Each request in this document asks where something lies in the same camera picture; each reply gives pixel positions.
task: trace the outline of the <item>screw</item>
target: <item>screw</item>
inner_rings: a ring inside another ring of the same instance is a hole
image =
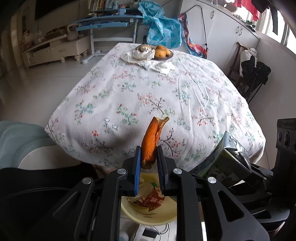
[[[181,170],[180,168],[175,168],[175,169],[173,170],[173,172],[174,172],[175,174],[181,174],[181,173],[182,173],[182,170]]]
[[[89,178],[89,177],[86,177],[86,178],[84,178],[83,180],[82,180],[82,183],[83,184],[90,184],[91,183],[91,178]]]
[[[123,175],[123,174],[126,174],[126,170],[124,168],[119,168],[117,170],[117,173],[120,174],[120,175]]]
[[[217,182],[216,178],[214,178],[214,177],[209,177],[209,178],[207,179],[207,181],[208,181],[209,183],[216,183],[216,182]]]

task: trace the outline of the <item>white cloth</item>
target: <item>white cloth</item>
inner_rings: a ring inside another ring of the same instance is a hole
[[[159,145],[186,171],[213,151],[225,131],[252,162],[261,158],[261,128],[217,65],[173,51],[176,69],[163,75],[120,59],[136,46],[116,45],[51,116],[45,131],[69,155],[102,168],[120,167],[134,156],[153,116],[169,116]]]
[[[170,61],[151,60],[154,58],[154,54],[154,49],[147,49],[144,52],[132,50],[122,54],[121,58],[130,64],[137,64],[144,67],[146,70],[155,70],[165,75],[167,75],[170,70],[175,69],[175,66]]]

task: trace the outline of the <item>plastic bag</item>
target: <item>plastic bag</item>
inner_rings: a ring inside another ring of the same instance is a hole
[[[147,43],[152,45],[164,45],[167,48],[181,46],[181,24],[172,18],[167,18],[163,8],[152,1],[141,1],[138,10],[143,14],[143,24],[151,25]]]

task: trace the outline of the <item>plate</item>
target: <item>plate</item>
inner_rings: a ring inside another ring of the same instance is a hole
[[[156,50],[156,47],[157,47],[157,45],[151,45],[151,44],[144,44],[144,45],[148,45],[148,46],[150,46],[154,50]],[[142,46],[142,44],[139,45],[138,47],[136,47],[136,50],[139,50],[140,46]],[[165,60],[168,60],[168,59],[172,58],[174,56],[174,54],[173,54],[173,52],[170,49],[169,49],[169,51],[170,51],[170,55],[169,56],[166,56],[164,58],[155,57],[153,60],[165,61]]]
[[[140,176],[147,182],[154,182],[159,186],[157,173],[141,172]],[[162,205],[149,212],[149,208],[132,204],[128,197],[121,198],[121,210],[131,220],[147,226],[160,226],[174,221],[177,218],[177,203],[166,196]]]

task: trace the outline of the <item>red clothing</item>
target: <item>red clothing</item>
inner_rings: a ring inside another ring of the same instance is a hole
[[[252,0],[235,0],[234,5],[237,7],[245,7],[253,15],[254,21],[259,19],[260,12],[254,7]]]

